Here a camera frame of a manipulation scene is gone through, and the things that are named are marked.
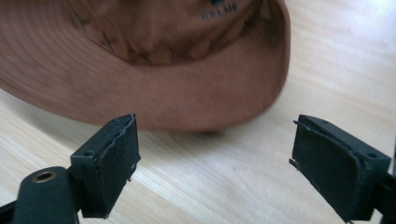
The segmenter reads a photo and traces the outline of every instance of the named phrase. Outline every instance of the wooden table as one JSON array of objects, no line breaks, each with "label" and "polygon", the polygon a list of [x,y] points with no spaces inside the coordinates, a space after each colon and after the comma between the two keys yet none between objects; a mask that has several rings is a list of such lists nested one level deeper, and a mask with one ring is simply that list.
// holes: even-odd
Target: wooden table
[{"label": "wooden table", "polygon": [[[139,131],[142,161],[110,218],[81,223],[343,223],[288,160],[300,114],[326,119],[391,156],[396,134],[396,5],[288,0],[290,71],[276,103],[212,134]],[[0,204],[100,127],[0,91]],[[375,214],[371,223],[378,223]]]}]

